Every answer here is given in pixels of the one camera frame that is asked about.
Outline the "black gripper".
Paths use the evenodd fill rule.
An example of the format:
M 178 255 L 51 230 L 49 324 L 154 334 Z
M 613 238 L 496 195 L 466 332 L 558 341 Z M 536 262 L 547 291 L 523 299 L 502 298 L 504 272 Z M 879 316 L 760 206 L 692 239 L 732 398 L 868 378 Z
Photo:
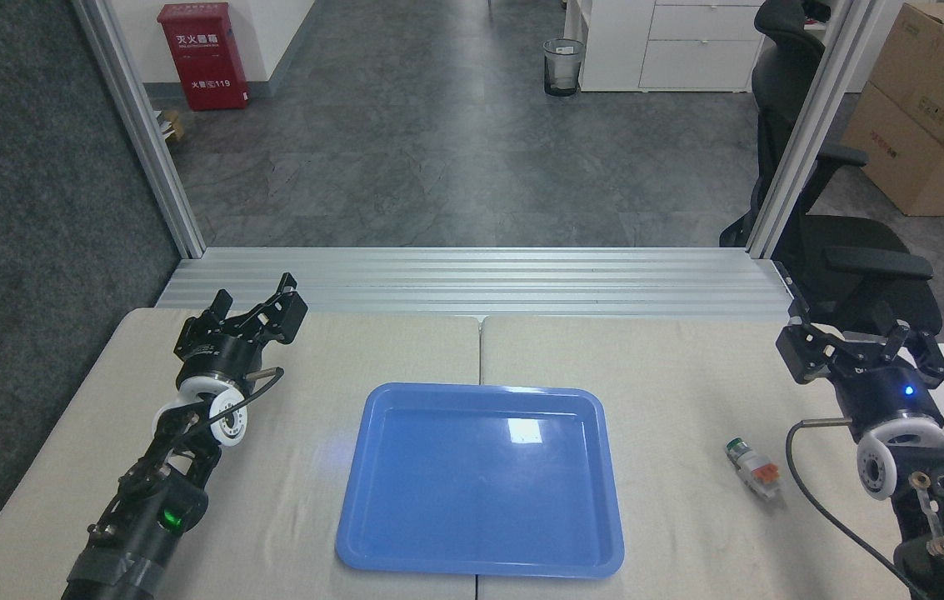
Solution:
M 182 361 L 176 385 L 192 377 L 217 377 L 235 385 L 250 385 L 248 373 L 262 365 L 262 345 L 272 341 L 292 344 L 307 316 L 308 306 L 297 292 L 297 281 L 289 272 L 282 274 L 273 296 L 252 310 L 229 318 L 232 296 L 220 289 L 212 304 L 182 326 L 175 354 Z
M 808 320 L 801 297 L 792 298 L 788 315 L 776 347 L 796 383 L 825 378 L 838 358 L 856 360 L 856 350 L 845 339 Z M 931 418 L 943 426 L 943 415 L 928 390 L 944 383 L 944 356 L 935 334 L 908 322 L 877 322 L 876 327 L 884 338 L 876 366 L 837 369 L 837 401 L 842 416 L 850 419 L 853 439 L 894 419 Z

